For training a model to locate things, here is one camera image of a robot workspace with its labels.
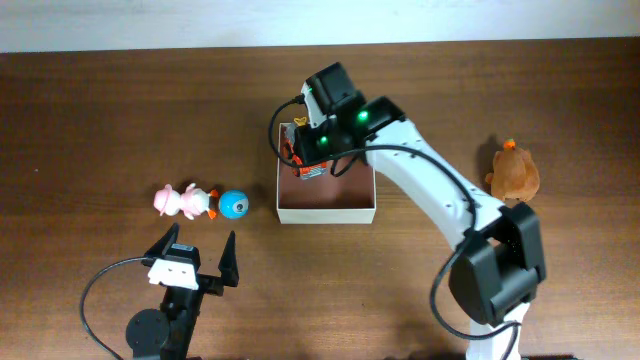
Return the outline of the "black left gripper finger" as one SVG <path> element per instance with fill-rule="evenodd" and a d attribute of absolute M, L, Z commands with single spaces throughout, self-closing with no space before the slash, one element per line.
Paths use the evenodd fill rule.
<path fill-rule="evenodd" d="M 221 255 L 218 270 L 224 286 L 237 287 L 239 284 L 239 269 L 236 258 L 236 234 L 231 231 Z"/>
<path fill-rule="evenodd" d="M 163 258 L 169 248 L 176 243 L 179 230 L 179 224 L 173 223 L 168 231 L 145 252 L 144 256 L 148 258 Z"/>

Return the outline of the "red grey toy fire truck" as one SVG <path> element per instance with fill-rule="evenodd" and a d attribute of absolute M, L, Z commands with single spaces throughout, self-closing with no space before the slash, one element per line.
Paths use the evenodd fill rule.
<path fill-rule="evenodd" d="M 295 130 L 298 127 L 308 126 L 306 117 L 295 117 L 292 123 L 282 124 L 281 135 L 284 142 L 280 146 L 281 154 L 290 162 L 297 165 L 302 164 L 301 158 L 294 152 Z M 327 163 L 323 162 L 319 165 L 310 167 L 293 168 L 293 174 L 301 180 L 309 180 L 314 177 L 322 176 L 327 173 Z"/>

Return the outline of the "brown plush toy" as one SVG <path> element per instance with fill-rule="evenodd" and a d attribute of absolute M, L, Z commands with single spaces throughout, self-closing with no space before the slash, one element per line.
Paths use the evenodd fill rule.
<path fill-rule="evenodd" d="M 528 202 L 537 194 L 540 175 L 531 152 L 518 147 L 513 139 L 507 139 L 503 149 L 494 154 L 492 167 L 485 182 L 493 197 Z"/>

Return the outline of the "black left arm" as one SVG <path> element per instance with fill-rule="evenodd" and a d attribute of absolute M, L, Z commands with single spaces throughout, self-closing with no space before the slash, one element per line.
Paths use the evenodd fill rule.
<path fill-rule="evenodd" d="M 165 289 L 157 309 L 136 313 L 125 338 L 135 359 L 185 359 L 203 298 L 221 297 L 227 287 L 239 283 L 236 234 L 231 232 L 221 255 L 218 276 L 200 274 L 199 250 L 177 242 L 179 225 L 169 230 L 145 253 L 142 264 L 149 268 L 152 285 Z"/>

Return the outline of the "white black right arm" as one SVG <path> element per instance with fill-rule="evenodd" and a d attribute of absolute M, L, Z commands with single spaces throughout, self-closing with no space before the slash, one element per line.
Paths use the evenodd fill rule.
<path fill-rule="evenodd" d="M 307 78 L 296 102 L 309 124 L 294 133 L 297 166 L 354 157 L 401 188 L 448 241 L 452 255 L 430 290 L 449 289 L 470 318 L 461 332 L 434 316 L 449 333 L 469 343 L 469 359 L 517 359 L 522 322 L 546 278 L 540 223 L 525 203 L 513 207 L 473 185 L 421 136 L 387 97 L 368 101 L 340 63 Z"/>

